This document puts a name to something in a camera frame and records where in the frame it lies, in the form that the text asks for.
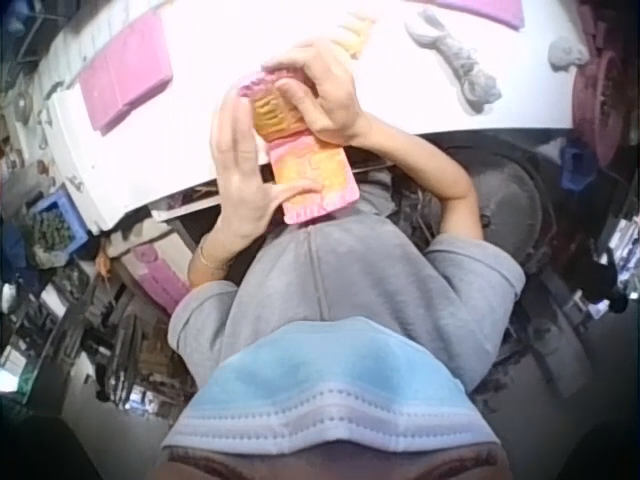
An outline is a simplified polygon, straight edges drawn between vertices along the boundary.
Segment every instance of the bracelet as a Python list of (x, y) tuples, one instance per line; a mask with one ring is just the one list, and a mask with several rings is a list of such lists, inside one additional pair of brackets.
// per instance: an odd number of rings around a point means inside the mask
[(198, 244), (198, 260), (200, 260), (200, 262), (208, 267), (210, 270), (228, 270), (229, 269), (229, 265), (231, 265), (231, 262), (225, 263), (223, 265), (214, 265), (211, 262), (209, 262), (206, 258), (204, 258), (204, 252), (202, 250), (204, 243), (207, 241), (207, 238), (209, 237), (209, 234), (207, 233), (204, 237), (202, 237), (202, 239), (200, 240), (200, 243)]

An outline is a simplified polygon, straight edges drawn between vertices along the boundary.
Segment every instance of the eyebrow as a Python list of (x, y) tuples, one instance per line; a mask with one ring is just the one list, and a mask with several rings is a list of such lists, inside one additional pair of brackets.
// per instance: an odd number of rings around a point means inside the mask
[(169, 461), (195, 468), (216, 480), (252, 480), (229, 465), (212, 458), (170, 453)]
[(498, 458), (494, 452), (478, 452), (471, 457), (454, 458), (439, 463), (412, 480), (449, 480), (478, 468), (496, 466)]

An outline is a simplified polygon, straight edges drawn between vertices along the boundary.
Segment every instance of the person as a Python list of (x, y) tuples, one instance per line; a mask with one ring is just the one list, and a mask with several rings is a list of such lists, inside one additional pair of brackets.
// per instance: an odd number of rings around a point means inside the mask
[(251, 107), (230, 92), (212, 128), (220, 216), (168, 334), (199, 390), (152, 478), (510, 478), (467, 394), (496, 358), (525, 277), (483, 241), (469, 176), (363, 112), (330, 44), (302, 44), (263, 68), (303, 69), (311, 89), (276, 87), (313, 133), (404, 170), (442, 202), (440, 235), (419, 252), (385, 218), (377, 179), (351, 208), (270, 232), (241, 284), (225, 281), (276, 207), (317, 188), (263, 183)]

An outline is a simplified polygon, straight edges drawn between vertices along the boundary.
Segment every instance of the white object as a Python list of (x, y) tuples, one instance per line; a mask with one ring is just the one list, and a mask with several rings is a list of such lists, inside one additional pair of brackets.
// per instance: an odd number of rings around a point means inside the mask
[[(500, 79), (502, 100), (470, 115), (460, 108), (456, 82), (443, 73), (441, 60), (426, 55), (405, 32), (404, 20), (422, 7), (379, 0), (377, 22), (353, 64), (362, 107), (411, 133), (571, 128), (573, 73), (556, 75), (548, 68), (547, 46), (559, 35), (581, 39), (572, 23), (575, 12), (561, 0), (523, 4), (527, 26), (520, 32), (438, 11)], [(342, 0), (169, 2), (160, 11), (174, 79), (162, 94), (104, 137), (91, 130), (79, 87), (54, 94), (47, 139), (55, 161), (65, 164), (60, 170), (69, 190), (75, 190), (72, 182), (84, 186), (71, 195), (91, 230), (109, 229), (137, 207), (215, 178), (209, 128), (225, 91), (265, 59), (335, 29), (350, 9)], [(92, 25), (86, 28), (97, 28)], [(76, 48), (74, 38), (65, 41)]]

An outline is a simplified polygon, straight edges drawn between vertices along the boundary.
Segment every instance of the gray sculpture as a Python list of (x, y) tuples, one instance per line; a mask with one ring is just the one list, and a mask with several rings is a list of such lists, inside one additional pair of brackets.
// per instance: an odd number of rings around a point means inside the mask
[(567, 37), (558, 37), (549, 45), (549, 63), (555, 70), (567, 70), (571, 65), (584, 65), (588, 61), (585, 46)]
[(409, 36), (420, 47), (435, 50), (442, 56), (458, 79), (462, 95), (471, 108), (482, 111), (485, 105), (502, 98), (495, 77), (480, 68), (472, 51), (449, 33), (433, 9), (422, 9), (418, 19), (405, 23)]

